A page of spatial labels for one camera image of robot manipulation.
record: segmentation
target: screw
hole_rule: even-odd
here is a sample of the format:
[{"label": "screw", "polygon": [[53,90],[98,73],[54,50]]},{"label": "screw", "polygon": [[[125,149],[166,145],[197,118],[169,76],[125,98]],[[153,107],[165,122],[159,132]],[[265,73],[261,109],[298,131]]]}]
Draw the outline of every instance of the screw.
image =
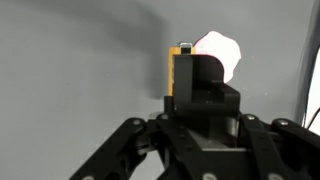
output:
[{"label": "screw", "polygon": [[286,125],[289,124],[288,121],[286,121],[286,120],[279,120],[279,123],[280,123],[281,125],[283,125],[283,126],[286,126]]},{"label": "screw", "polygon": [[162,114],[161,119],[169,119],[169,116],[166,114]]},{"label": "screw", "polygon": [[93,176],[86,176],[84,178],[82,178],[82,180],[94,180]]},{"label": "screw", "polygon": [[270,173],[268,175],[268,180],[284,180],[282,176],[276,173]]},{"label": "screw", "polygon": [[133,121],[133,124],[134,124],[134,125],[139,125],[140,123],[141,123],[141,122],[140,122],[139,119],[136,119],[136,120]]},{"label": "screw", "polygon": [[212,173],[205,173],[202,176],[202,180],[218,180],[218,178]]},{"label": "screw", "polygon": [[247,118],[248,118],[249,120],[255,120],[255,119],[256,119],[253,115],[247,115]]}]

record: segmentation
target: bolt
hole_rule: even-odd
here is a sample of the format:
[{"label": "bolt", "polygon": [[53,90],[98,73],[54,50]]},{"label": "bolt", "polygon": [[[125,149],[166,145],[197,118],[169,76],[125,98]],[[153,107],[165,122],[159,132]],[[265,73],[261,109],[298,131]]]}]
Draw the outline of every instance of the bolt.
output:
[{"label": "bolt", "polygon": [[279,120],[279,123],[280,123],[281,125],[283,125],[283,126],[286,126],[286,125],[289,124],[288,121],[286,121],[286,120]]},{"label": "bolt", "polygon": [[86,176],[84,178],[82,178],[82,180],[94,180],[93,176]]},{"label": "bolt", "polygon": [[282,176],[276,173],[270,173],[268,175],[268,180],[284,180]]},{"label": "bolt", "polygon": [[169,119],[169,116],[168,116],[168,115],[166,115],[166,114],[162,114],[161,119],[165,119],[165,120],[167,120],[167,119]]},{"label": "bolt", "polygon": [[218,180],[218,178],[212,173],[205,173],[202,176],[202,180]]},{"label": "bolt", "polygon": [[248,118],[249,120],[255,120],[255,119],[256,119],[253,115],[247,115],[247,118]]},{"label": "bolt", "polygon": [[133,124],[134,125],[139,125],[141,122],[140,122],[140,120],[139,119],[135,119],[134,121],[133,121]]}]

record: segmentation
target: yellow block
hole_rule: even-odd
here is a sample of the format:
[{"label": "yellow block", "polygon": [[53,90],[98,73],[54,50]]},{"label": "yellow block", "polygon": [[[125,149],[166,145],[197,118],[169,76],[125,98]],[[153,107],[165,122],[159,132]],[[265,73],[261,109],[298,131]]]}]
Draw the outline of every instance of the yellow block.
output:
[{"label": "yellow block", "polygon": [[[196,49],[194,47],[191,48],[191,54],[195,54]],[[174,74],[174,67],[173,67],[173,56],[174,55],[180,55],[180,47],[179,46],[173,46],[169,48],[169,54],[168,54],[168,96],[173,95],[173,74]]]}]

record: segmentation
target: gray wall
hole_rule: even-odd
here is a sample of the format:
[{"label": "gray wall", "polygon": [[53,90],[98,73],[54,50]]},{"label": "gray wall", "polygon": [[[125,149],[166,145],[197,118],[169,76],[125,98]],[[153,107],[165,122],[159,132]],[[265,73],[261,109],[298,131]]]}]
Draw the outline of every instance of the gray wall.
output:
[{"label": "gray wall", "polygon": [[293,118],[312,3],[1,0],[0,179],[70,177],[126,118],[162,110],[167,48],[210,30],[240,44],[241,110]]}]

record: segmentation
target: gray background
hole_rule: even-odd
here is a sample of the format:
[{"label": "gray background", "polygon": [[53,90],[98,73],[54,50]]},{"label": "gray background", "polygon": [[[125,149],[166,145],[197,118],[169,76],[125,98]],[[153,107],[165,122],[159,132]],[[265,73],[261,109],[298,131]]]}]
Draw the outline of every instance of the gray background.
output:
[{"label": "gray background", "polygon": [[[162,110],[167,48],[210,30],[241,47],[241,110],[292,119],[312,4],[1,0],[0,179],[68,179],[126,118]],[[132,179],[160,174],[155,155]]]}]

